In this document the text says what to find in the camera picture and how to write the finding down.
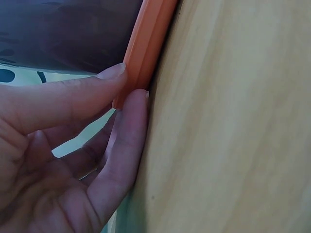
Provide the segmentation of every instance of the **fingernail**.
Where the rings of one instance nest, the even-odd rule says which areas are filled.
[[[120,63],[104,70],[103,72],[96,75],[96,77],[103,80],[114,79],[122,75],[125,72],[125,69],[125,63]]]

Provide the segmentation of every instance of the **wood grain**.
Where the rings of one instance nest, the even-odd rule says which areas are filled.
[[[117,233],[311,231],[311,1],[184,0]]]

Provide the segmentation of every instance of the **orange plastic strip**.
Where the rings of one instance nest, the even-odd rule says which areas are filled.
[[[170,25],[177,0],[144,0],[124,57],[127,84],[114,99],[112,107],[122,109],[127,96],[146,89]]]

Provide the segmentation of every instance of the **hand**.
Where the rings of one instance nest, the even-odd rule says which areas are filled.
[[[100,232],[134,184],[147,125],[147,93],[79,150],[52,150],[105,114],[125,65],[96,77],[27,87],[0,85],[0,232]]]

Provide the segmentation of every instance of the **finger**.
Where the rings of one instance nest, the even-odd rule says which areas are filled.
[[[113,124],[113,128],[110,134],[110,138],[106,147],[106,151],[104,153],[104,156],[101,160],[101,162],[99,163],[98,168],[95,171],[92,171],[90,174],[88,174],[86,177],[84,177],[83,179],[81,179],[81,182],[83,184],[85,184],[86,186],[89,186],[94,180],[95,178],[98,176],[98,174],[101,172],[101,170],[103,169],[103,167],[105,166],[109,155],[111,154],[113,145],[116,141],[116,137],[117,137],[117,133],[118,133],[118,128],[120,125],[120,121],[121,121],[121,114],[116,115],[114,124]]]
[[[106,150],[115,116],[116,113],[114,113],[107,124],[80,149],[61,158],[75,178],[82,178],[97,168]]]
[[[49,143],[50,148],[53,150],[56,147],[64,144],[65,142],[74,139],[78,136],[89,124],[101,118],[109,110],[111,110],[111,104],[107,105],[102,111],[95,116],[92,116],[86,120],[77,121],[67,125],[56,126],[50,129],[43,130],[44,135]]]
[[[26,87],[10,87],[13,111],[4,116],[22,134],[84,120],[107,106],[126,82],[125,65],[96,77]]]
[[[134,184],[147,128],[146,92],[137,90],[126,100],[116,141],[103,170],[88,187],[88,198],[106,223]]]

